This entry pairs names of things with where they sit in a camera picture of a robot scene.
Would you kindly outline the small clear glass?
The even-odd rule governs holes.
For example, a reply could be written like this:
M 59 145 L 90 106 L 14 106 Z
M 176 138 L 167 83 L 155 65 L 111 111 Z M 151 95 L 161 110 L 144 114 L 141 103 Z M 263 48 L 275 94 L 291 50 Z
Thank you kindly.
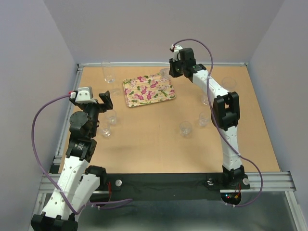
M 118 85 L 113 85 L 111 93 L 112 93 L 113 96 L 119 96 L 120 93 L 121 93 L 121 89 L 119 88 Z

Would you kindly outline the tall clear glass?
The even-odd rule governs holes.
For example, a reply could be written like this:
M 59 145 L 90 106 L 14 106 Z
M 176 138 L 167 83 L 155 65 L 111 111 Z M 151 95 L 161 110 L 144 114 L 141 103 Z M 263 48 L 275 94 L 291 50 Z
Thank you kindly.
M 114 70 L 110 62 L 103 61 L 101 63 L 104 80 L 107 83 L 113 83 L 115 81 Z

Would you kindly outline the clear faceted glass tumbler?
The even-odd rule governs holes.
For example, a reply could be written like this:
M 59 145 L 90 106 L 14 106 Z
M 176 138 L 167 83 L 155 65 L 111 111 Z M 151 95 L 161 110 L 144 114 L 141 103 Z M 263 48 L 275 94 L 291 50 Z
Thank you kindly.
M 169 75 L 169 68 L 163 68 L 159 71 L 159 75 L 161 76 L 161 78 L 166 79 L 166 80 L 170 80 L 170 75 Z

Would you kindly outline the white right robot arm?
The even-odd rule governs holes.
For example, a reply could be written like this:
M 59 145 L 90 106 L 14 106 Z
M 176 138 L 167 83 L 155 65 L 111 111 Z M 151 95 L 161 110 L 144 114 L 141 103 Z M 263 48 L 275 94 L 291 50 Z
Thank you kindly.
M 169 59 L 169 74 L 172 77 L 185 76 L 207 94 L 212 123 L 220 135 L 223 152 L 222 173 L 212 181 L 219 186 L 232 188 L 245 177 L 237 141 L 239 95 L 223 88 L 204 65 L 197 64 L 191 48 L 172 45 L 170 50 L 172 58 Z

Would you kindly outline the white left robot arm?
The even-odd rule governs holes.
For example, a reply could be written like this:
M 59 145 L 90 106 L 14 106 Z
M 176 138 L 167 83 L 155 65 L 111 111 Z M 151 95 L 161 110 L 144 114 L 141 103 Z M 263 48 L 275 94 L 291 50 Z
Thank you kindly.
M 66 95 L 79 108 L 69 118 L 69 143 L 63 170 L 53 193 L 39 215 L 31 219 L 35 231 L 76 231 L 77 216 L 92 193 L 107 185 L 106 170 L 89 166 L 97 142 L 94 139 L 100 124 L 99 114 L 113 109 L 110 92 L 100 93 L 102 103 L 93 97 L 90 87 L 78 88 Z

